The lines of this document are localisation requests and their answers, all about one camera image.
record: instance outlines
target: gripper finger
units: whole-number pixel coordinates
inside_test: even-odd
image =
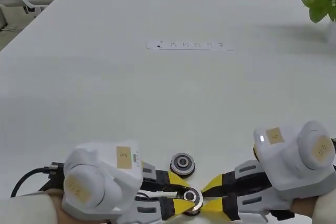
[[[232,172],[215,177],[202,190],[202,194],[203,197],[223,197],[230,193],[241,196],[270,186],[261,164],[257,160],[250,160],[237,166]]]
[[[155,170],[153,165],[142,163],[143,182],[141,190],[145,191],[180,191],[190,186],[173,172]]]
[[[118,224],[150,224],[169,220],[181,213],[193,208],[191,201],[175,198],[136,197],[131,210],[122,215]]]
[[[229,194],[226,197],[209,201],[201,208],[202,214],[216,214],[224,221],[240,220],[238,215],[237,196]]]

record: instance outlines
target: white table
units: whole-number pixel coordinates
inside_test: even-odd
[[[258,126],[317,119],[335,135],[327,23],[300,0],[55,0],[0,53],[0,197],[88,141],[138,139],[158,169],[188,152],[203,188],[254,158]],[[147,50],[155,39],[235,51]]]

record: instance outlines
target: bearing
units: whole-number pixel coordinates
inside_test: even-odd
[[[196,216],[200,213],[201,207],[203,206],[203,196],[201,191],[191,187],[184,193],[177,193],[177,197],[179,199],[184,199],[195,203],[195,206],[192,209],[184,212],[183,214],[188,216]]]
[[[188,178],[195,172],[194,159],[187,153],[177,153],[172,157],[170,170],[181,178]]]

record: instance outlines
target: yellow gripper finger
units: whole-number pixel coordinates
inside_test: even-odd
[[[169,171],[168,172],[169,182],[171,185],[179,185],[183,187],[190,187],[186,181],[184,181],[182,178],[180,178],[175,173]]]
[[[171,219],[195,206],[195,203],[184,199],[160,197],[159,202],[162,220]]]
[[[202,194],[204,198],[207,197],[223,197],[234,192],[236,187],[235,172],[228,172],[219,174],[209,184],[204,187]]]
[[[222,186],[222,181],[223,181],[223,174],[219,174],[217,177],[213,178],[213,180],[211,180],[209,182],[209,184],[207,184],[203,188],[202,193],[205,193],[205,192],[209,191],[212,188],[216,188],[216,187]]]
[[[201,208],[203,214],[218,214],[225,221],[240,220],[237,208],[237,197],[229,195],[209,201]]]

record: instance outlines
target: yellow label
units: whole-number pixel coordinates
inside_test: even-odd
[[[132,156],[130,147],[117,146],[117,168],[132,169]]]
[[[321,136],[314,144],[311,154],[322,163],[327,157],[330,151],[334,151],[334,146],[331,140],[327,136]]]
[[[91,192],[86,190],[74,175],[66,178],[64,187],[83,204],[86,204],[91,197]]]
[[[266,135],[270,144],[279,144],[284,142],[280,128],[269,129],[266,131]]]

